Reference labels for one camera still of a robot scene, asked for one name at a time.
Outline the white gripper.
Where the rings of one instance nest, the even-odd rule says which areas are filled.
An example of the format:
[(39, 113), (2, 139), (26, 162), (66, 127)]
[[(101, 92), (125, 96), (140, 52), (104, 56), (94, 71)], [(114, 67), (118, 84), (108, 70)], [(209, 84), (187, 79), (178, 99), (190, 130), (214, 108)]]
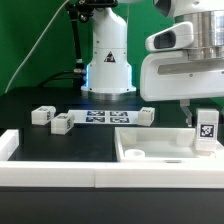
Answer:
[(189, 99), (224, 96), (224, 59), (189, 61), (183, 50), (150, 54), (141, 66), (140, 95), (145, 101), (181, 100), (191, 127)]

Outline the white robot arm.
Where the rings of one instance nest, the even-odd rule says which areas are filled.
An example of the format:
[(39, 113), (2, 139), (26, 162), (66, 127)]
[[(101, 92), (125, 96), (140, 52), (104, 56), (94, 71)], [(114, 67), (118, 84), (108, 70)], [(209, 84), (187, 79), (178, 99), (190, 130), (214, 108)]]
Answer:
[[(145, 40), (140, 95), (146, 101), (178, 100), (187, 121), (190, 101), (224, 96), (224, 0), (152, 0), (174, 24)], [(133, 93), (127, 62), (127, 24), (103, 0), (89, 4), (93, 57), (82, 91), (102, 100)]]

